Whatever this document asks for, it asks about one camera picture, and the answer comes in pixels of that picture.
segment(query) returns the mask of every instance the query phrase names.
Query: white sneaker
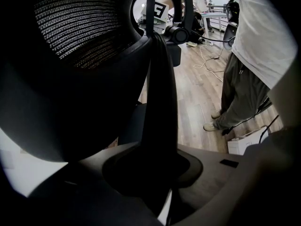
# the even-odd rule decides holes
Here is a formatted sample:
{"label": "white sneaker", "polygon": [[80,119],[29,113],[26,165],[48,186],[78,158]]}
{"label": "white sneaker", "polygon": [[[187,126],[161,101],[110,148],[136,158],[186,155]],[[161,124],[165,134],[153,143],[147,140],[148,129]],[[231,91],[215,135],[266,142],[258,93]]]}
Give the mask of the white sneaker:
{"label": "white sneaker", "polygon": [[196,47],[198,44],[197,43],[193,43],[193,42],[187,42],[186,44],[192,46],[192,47]]}
{"label": "white sneaker", "polygon": [[213,113],[211,113],[211,118],[212,119],[217,119],[221,116],[221,110],[215,111]]}
{"label": "white sneaker", "polygon": [[206,131],[215,131],[215,130],[218,130],[217,128],[214,127],[213,122],[206,123],[206,124],[203,126],[203,128],[204,128],[204,130],[206,130]]}

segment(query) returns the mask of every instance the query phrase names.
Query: cloth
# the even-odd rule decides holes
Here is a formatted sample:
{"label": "cloth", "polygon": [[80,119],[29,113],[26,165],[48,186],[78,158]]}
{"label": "cloth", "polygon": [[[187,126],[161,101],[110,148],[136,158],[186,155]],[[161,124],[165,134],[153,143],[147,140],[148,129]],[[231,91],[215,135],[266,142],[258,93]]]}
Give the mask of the cloth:
{"label": "cloth", "polygon": [[268,0],[238,0],[239,25],[232,52],[272,89],[297,54],[297,44]]}
{"label": "cloth", "polygon": [[214,7],[210,7],[210,8],[209,8],[209,11],[214,12],[213,9],[214,9]]}
{"label": "cloth", "polygon": [[231,53],[224,72],[221,116],[213,122],[214,127],[228,129],[251,118],[268,92],[269,88]]}
{"label": "cloth", "polygon": [[196,17],[193,17],[193,21],[192,21],[192,30],[198,30],[202,28],[202,26],[199,24],[198,19]]}
{"label": "cloth", "polygon": [[[197,32],[199,35],[203,35],[204,34],[204,31],[203,30],[196,30],[195,32]],[[201,41],[200,40],[198,40],[199,39],[199,37],[196,35],[196,34],[194,34],[194,33],[191,33],[190,35],[189,35],[189,38],[188,38],[188,40],[187,41],[189,41],[189,42],[193,42],[193,43],[201,43]]]}
{"label": "cloth", "polygon": [[212,30],[212,26],[210,23],[210,18],[206,18],[208,30]]}
{"label": "cloth", "polygon": [[202,13],[208,10],[204,0],[193,0],[194,5],[197,7],[198,12]]}

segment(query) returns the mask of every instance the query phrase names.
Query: wooden floor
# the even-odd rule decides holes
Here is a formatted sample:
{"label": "wooden floor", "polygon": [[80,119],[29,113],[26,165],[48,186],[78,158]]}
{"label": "wooden floor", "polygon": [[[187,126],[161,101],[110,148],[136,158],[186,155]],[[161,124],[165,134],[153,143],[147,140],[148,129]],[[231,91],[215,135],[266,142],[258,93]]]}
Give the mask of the wooden floor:
{"label": "wooden floor", "polygon": [[[209,33],[212,39],[223,39],[223,33],[215,30]],[[182,49],[181,64],[174,68],[177,96],[178,96],[178,143],[227,153],[227,141],[237,136],[244,135],[255,129],[259,129],[270,122],[278,114],[273,106],[268,110],[257,115],[254,119],[245,122],[234,128],[228,135],[222,136],[221,131],[206,132],[203,124],[211,122],[211,111],[221,108],[222,82],[219,81],[211,72],[205,69],[196,69],[195,64],[202,65],[203,59],[200,53],[200,45],[190,47],[186,44],[180,45]],[[211,47],[201,47],[205,60],[210,56],[218,56],[222,51],[222,43],[214,42]],[[229,51],[223,50],[220,59],[212,59],[206,63],[209,70],[223,71]],[[223,72],[216,73],[223,80]],[[146,103],[146,85],[139,99]],[[270,130],[277,131],[282,128],[282,122],[278,118],[270,127]]]}

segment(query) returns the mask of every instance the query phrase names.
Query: desk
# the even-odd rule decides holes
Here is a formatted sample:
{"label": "desk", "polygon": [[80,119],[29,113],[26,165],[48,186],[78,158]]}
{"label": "desk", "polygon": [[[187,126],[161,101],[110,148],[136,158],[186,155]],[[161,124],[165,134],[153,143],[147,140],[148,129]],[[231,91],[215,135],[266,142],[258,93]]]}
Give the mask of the desk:
{"label": "desk", "polygon": [[211,17],[218,17],[218,22],[220,25],[220,31],[222,31],[221,28],[221,17],[226,17],[227,15],[225,13],[201,13],[202,15],[202,20],[203,20],[203,24],[205,27],[205,33],[206,33],[206,37],[209,38],[209,34],[208,34],[208,25],[207,25],[207,20],[204,18],[211,18]]}

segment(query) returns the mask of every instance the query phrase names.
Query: cable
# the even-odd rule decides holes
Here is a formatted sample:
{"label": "cable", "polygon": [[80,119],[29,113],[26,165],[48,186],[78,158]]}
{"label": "cable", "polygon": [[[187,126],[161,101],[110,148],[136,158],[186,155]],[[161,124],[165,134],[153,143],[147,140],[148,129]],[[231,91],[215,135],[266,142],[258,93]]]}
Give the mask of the cable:
{"label": "cable", "polygon": [[258,144],[261,143],[261,139],[262,139],[264,133],[265,133],[265,132],[269,129],[269,127],[275,122],[275,120],[277,120],[278,117],[279,117],[279,115],[277,115],[277,116],[274,118],[274,120],[272,120],[272,122],[271,122],[271,123],[267,126],[267,128],[263,131],[263,133],[262,133],[261,136],[260,136],[260,139],[259,139],[259,143],[258,143]]}
{"label": "cable", "polygon": [[206,39],[206,40],[211,40],[211,41],[215,41],[215,42],[223,42],[223,43],[229,43],[231,40],[235,39],[235,36],[230,38],[229,40],[213,40],[213,39],[209,39],[206,37],[203,37],[202,35],[199,35],[197,32],[194,32],[193,30],[191,30],[192,33],[195,33],[197,36]]}
{"label": "cable", "polygon": [[[211,60],[211,59],[218,59],[218,58],[220,58],[221,55],[222,55],[223,50],[224,50],[224,47],[222,47],[222,51],[221,51],[221,53],[220,53],[220,55],[219,55],[218,57],[210,56],[210,59],[207,59],[206,62],[209,61],[209,60]],[[207,69],[208,71],[213,72],[213,73],[224,72],[224,70],[220,70],[220,71],[212,71],[212,70],[209,70],[208,67],[207,67],[207,65],[206,65],[206,63],[205,63],[205,67],[206,67],[206,69]]]}
{"label": "cable", "polygon": [[229,134],[229,132],[232,131],[233,128],[239,126],[240,124],[242,124],[242,123],[244,123],[244,122],[246,122],[246,121],[248,121],[248,120],[250,120],[250,119],[252,119],[252,118],[255,118],[255,116],[257,116],[258,114],[260,114],[260,112],[264,111],[264,110],[267,109],[269,106],[270,106],[270,105],[261,108],[260,110],[258,110],[258,111],[255,113],[254,116],[252,116],[251,118],[249,118],[249,119],[247,119],[247,120],[245,120],[245,121],[240,122],[240,123],[237,124],[236,126],[232,126],[232,127],[228,128],[228,129],[223,130],[223,131],[222,131],[222,136],[224,136],[224,135],[226,135],[226,134]]}
{"label": "cable", "polygon": [[208,70],[208,69],[206,69],[206,68],[204,67],[204,64],[206,63],[206,60],[205,60],[204,57],[203,57],[203,53],[202,53],[201,47],[199,47],[199,51],[201,52],[201,56],[202,56],[202,58],[203,58],[203,60],[204,60],[204,63],[203,63],[202,65],[194,65],[193,67],[196,68],[196,69],[201,69],[201,68],[203,68],[203,69],[207,70],[208,72],[211,72],[216,78],[218,78],[214,72],[212,72],[212,71],[210,71],[210,70]]}
{"label": "cable", "polygon": [[212,42],[210,42],[210,41],[204,41],[203,42],[203,46],[201,46],[201,47],[204,47],[204,46],[206,46],[206,47],[212,47],[213,46],[213,43]]}

